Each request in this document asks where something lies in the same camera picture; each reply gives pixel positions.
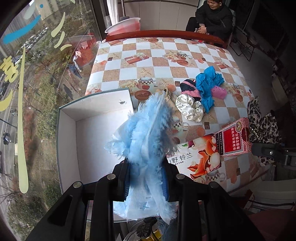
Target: open cardboard box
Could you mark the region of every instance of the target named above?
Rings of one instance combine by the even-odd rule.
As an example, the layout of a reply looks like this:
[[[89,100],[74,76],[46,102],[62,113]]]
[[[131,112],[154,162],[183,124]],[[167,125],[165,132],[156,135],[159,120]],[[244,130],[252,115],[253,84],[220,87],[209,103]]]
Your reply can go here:
[[[62,193],[76,181],[92,183],[112,173],[123,158],[108,153],[104,146],[130,113],[133,104],[128,88],[94,93],[60,107],[57,164]],[[124,220],[114,214],[114,221]]]

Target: window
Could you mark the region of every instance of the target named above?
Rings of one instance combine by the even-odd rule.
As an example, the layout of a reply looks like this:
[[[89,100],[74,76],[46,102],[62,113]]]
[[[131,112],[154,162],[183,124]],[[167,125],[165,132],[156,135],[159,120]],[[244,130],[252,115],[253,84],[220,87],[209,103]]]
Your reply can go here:
[[[26,239],[61,195],[56,156],[57,112],[60,106],[84,96],[99,40],[89,0],[32,0],[0,39],[0,101],[6,100],[0,102],[0,118],[5,121],[0,122],[0,211],[19,240]],[[24,182],[18,170],[23,161],[19,115],[23,123],[27,191],[19,188]]]

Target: man's hand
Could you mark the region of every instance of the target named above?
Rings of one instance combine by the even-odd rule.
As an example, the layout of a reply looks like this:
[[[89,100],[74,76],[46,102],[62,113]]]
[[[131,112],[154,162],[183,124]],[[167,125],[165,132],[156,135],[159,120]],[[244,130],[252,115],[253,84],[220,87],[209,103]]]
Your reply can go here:
[[[207,33],[207,28],[205,26],[201,26],[198,31],[200,34],[206,34]]]

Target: table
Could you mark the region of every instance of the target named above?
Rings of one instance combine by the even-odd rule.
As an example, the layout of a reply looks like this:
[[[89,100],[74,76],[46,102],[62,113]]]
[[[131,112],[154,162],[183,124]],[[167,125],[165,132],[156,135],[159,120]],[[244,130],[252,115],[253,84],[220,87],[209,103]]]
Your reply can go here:
[[[141,37],[119,39],[101,43],[94,61],[86,95],[116,88],[128,87],[134,108],[151,93],[168,88],[175,95],[181,94],[179,84],[195,79],[209,66],[221,73],[222,85],[228,94],[224,100],[214,98],[214,107],[205,113],[201,122],[188,121],[175,112],[177,142],[183,143],[214,133],[241,117],[247,117],[247,104],[254,98],[243,74],[226,49],[198,40],[167,37]],[[233,87],[237,83],[239,90]],[[220,172],[226,179],[220,185],[228,192],[234,191],[265,173],[252,154],[221,158]]]

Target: blue fluffy cloth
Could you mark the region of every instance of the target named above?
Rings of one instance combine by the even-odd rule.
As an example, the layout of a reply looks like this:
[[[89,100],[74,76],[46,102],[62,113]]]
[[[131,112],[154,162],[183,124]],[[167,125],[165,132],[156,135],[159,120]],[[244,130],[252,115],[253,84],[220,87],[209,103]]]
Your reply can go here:
[[[140,104],[108,142],[106,149],[131,163],[130,189],[126,201],[114,202],[114,212],[126,219],[160,215],[169,223],[176,217],[176,204],[165,200],[161,163],[165,153],[176,151],[168,135],[172,111],[165,95],[156,93]]]
[[[211,89],[217,85],[220,86],[224,82],[221,74],[216,74],[213,66],[205,69],[203,73],[196,76],[196,88],[200,91],[202,97],[201,103],[205,108],[205,112],[208,113],[211,107],[214,105]]]

